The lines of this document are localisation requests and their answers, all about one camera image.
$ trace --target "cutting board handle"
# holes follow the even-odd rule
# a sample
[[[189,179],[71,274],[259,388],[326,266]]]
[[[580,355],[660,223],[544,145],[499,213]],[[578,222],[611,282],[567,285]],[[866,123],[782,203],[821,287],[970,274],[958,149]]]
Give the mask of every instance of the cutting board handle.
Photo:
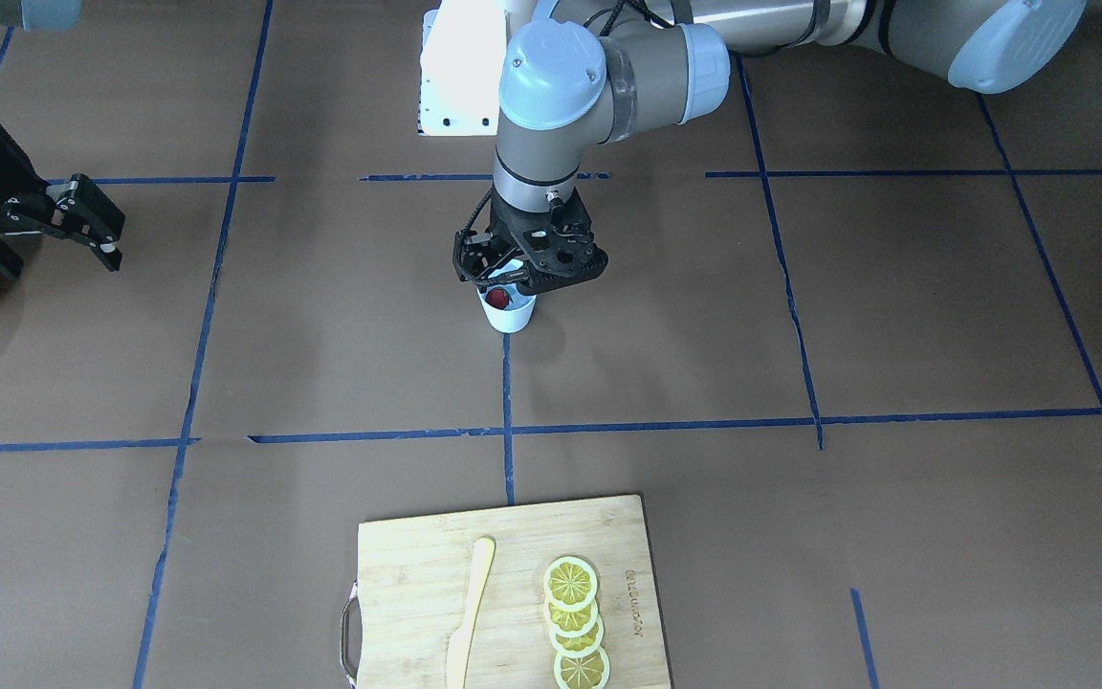
[[[342,664],[343,671],[346,675],[346,685],[352,689],[356,689],[355,676],[358,675],[359,668],[352,667],[352,661],[346,658],[346,628],[350,622],[352,605],[359,606],[359,581],[353,581],[352,592],[346,594],[346,605],[343,605],[343,649],[337,656],[337,661]]]

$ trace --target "paper cup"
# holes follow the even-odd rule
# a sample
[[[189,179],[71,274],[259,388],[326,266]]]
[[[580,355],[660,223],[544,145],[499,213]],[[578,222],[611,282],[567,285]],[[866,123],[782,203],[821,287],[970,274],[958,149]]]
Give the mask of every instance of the paper cup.
[[[504,269],[496,272],[504,273],[517,270],[519,267],[521,267],[520,261],[511,260]],[[508,293],[508,306],[495,309],[495,306],[487,302],[487,292],[493,291],[493,289],[504,289]],[[490,323],[490,326],[499,332],[512,333],[523,329],[530,322],[530,315],[533,313],[533,302],[537,300],[538,297],[526,297],[525,293],[518,292],[516,284],[490,287],[486,291],[478,293],[478,302],[482,304],[482,312],[487,314],[487,323]]]

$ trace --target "butter knife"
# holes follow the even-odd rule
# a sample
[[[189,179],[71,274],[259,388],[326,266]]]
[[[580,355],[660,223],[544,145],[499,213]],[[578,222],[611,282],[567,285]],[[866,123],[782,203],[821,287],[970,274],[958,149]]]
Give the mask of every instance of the butter knife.
[[[490,572],[490,560],[495,557],[494,540],[484,536],[475,541],[474,557],[471,559],[471,584],[467,586],[467,610],[462,618],[462,627],[456,627],[450,635],[445,664],[447,689],[465,689],[467,685],[467,660],[471,658],[475,621],[478,620],[478,603],[483,602],[483,589]]]

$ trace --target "yellow lemon slice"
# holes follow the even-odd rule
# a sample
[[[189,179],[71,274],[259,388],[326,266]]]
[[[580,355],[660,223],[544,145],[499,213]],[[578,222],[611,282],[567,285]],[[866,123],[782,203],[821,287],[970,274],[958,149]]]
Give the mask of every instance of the yellow lemon slice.
[[[551,631],[564,638],[576,638],[585,636],[595,624],[598,624],[598,603],[590,603],[583,611],[565,612],[560,610],[554,603],[542,606],[542,612],[547,614],[548,624]]]
[[[554,682],[560,689],[603,689],[612,677],[612,659],[596,649],[583,658],[563,654],[554,658]]]
[[[603,628],[603,618],[598,618],[598,622],[594,624],[594,627],[590,628],[590,632],[572,638],[560,636],[554,625],[552,625],[551,645],[554,646],[555,654],[568,658],[583,658],[593,654],[594,650],[598,649],[598,646],[603,645],[604,632],[606,631]]]
[[[542,575],[542,590],[548,602],[565,613],[583,611],[598,595],[598,574],[585,560],[565,555],[548,567]]]

